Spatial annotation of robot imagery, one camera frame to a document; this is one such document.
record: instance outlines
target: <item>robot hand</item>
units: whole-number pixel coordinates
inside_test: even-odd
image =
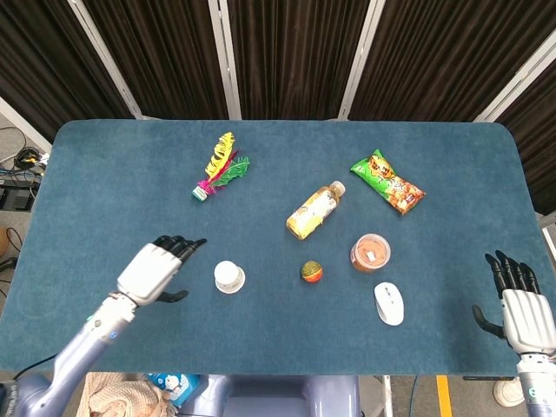
[[[473,306],[473,316],[488,333],[506,339],[510,347],[521,354],[552,355],[556,351],[556,327],[548,300],[540,294],[534,272],[518,264],[499,250],[499,259],[486,254],[494,275],[494,283],[502,303],[504,327],[485,319],[479,306]]]
[[[188,292],[164,293],[174,274],[206,239],[188,241],[181,236],[160,236],[148,243],[118,277],[118,291],[128,296],[137,306],[153,301],[176,302]]]
[[[530,417],[556,417],[556,327],[548,300],[540,294],[534,272],[499,250],[486,254],[502,303],[504,327],[485,319],[479,306],[473,316],[488,333],[507,340],[520,356],[518,374]]]

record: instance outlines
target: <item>orange ball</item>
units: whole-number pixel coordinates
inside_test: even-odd
[[[322,266],[319,262],[308,261],[301,268],[301,277],[307,282],[318,282],[322,278]]]

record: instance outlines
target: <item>robotic arm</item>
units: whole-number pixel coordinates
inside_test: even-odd
[[[109,294],[56,357],[52,382],[29,374],[0,384],[0,416],[62,416],[81,379],[133,321],[137,307],[154,301],[176,302],[188,294],[185,290],[176,294],[163,290],[205,242],[161,236],[145,245],[119,276],[117,291]]]
[[[479,326],[494,334],[520,356],[518,374],[530,417],[556,417],[556,327],[548,300],[540,293],[534,272],[500,251],[486,254],[494,275],[504,327],[485,319],[479,306],[473,316]]]

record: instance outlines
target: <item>green chip bag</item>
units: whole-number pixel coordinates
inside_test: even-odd
[[[425,196],[411,182],[398,177],[378,149],[369,158],[357,162],[351,170],[403,215]]]

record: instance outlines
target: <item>bottle label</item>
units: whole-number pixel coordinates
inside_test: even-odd
[[[305,202],[293,215],[298,227],[311,226],[313,229],[322,223],[322,220],[334,210],[336,200],[330,193],[322,193],[313,201]]]

